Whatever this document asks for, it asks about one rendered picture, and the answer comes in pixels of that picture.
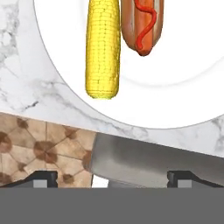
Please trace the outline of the grey metal appliance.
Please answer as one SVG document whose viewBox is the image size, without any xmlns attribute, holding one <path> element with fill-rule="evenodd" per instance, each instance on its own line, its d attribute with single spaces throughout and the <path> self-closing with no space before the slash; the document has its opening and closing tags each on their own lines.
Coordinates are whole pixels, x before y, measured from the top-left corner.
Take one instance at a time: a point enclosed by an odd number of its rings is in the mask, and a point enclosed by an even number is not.
<svg viewBox="0 0 224 224">
<path fill-rule="evenodd" d="M 168 171 L 224 186 L 224 158 L 98 133 L 83 166 L 111 186 L 167 187 Z"/>
</svg>

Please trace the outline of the large white plate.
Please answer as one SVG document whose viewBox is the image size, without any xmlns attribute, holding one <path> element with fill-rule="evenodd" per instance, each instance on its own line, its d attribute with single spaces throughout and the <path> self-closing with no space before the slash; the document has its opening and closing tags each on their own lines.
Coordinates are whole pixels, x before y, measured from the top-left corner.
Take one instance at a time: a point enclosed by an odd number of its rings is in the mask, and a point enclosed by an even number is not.
<svg viewBox="0 0 224 224">
<path fill-rule="evenodd" d="M 119 90 L 85 88 L 89 0 L 34 0 L 47 53 L 66 84 L 101 114 L 137 127 L 181 128 L 224 115 L 224 0 L 164 0 L 161 37 L 149 55 L 121 45 Z"/>
</svg>

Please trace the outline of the hot dog with ketchup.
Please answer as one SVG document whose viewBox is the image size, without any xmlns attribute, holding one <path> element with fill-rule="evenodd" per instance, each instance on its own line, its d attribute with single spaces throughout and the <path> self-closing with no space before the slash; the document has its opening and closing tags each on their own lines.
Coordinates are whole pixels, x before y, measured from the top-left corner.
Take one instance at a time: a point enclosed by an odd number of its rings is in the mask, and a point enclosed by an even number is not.
<svg viewBox="0 0 224 224">
<path fill-rule="evenodd" d="M 148 55 L 163 29 L 165 0 L 121 0 L 122 37 L 141 56 Z"/>
</svg>

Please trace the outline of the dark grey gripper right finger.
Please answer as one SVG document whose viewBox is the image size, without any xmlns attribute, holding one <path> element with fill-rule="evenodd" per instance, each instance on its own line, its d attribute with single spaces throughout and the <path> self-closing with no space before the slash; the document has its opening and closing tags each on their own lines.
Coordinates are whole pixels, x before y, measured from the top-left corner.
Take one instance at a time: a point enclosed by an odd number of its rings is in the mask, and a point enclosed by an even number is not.
<svg viewBox="0 0 224 224">
<path fill-rule="evenodd" d="M 224 188 L 224 185 L 201 179 L 191 171 L 168 171 L 167 179 L 169 188 Z"/>
</svg>

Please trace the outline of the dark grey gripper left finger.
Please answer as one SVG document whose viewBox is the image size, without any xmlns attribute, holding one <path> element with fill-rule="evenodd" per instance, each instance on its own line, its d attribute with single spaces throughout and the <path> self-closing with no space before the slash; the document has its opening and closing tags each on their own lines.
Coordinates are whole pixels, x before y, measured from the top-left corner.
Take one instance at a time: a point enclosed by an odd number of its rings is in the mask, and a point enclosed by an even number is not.
<svg viewBox="0 0 224 224">
<path fill-rule="evenodd" d="M 35 171 L 27 178 L 6 184 L 3 187 L 57 188 L 57 179 L 56 171 Z"/>
</svg>

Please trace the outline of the yellow corn cob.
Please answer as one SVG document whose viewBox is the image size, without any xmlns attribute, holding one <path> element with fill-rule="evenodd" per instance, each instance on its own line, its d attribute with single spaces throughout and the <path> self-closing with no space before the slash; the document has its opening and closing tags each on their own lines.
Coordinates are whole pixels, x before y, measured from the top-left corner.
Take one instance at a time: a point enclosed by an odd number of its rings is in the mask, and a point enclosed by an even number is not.
<svg viewBox="0 0 224 224">
<path fill-rule="evenodd" d="M 119 0 L 89 0 L 86 31 L 86 92 L 112 99 L 119 88 L 121 30 Z"/>
</svg>

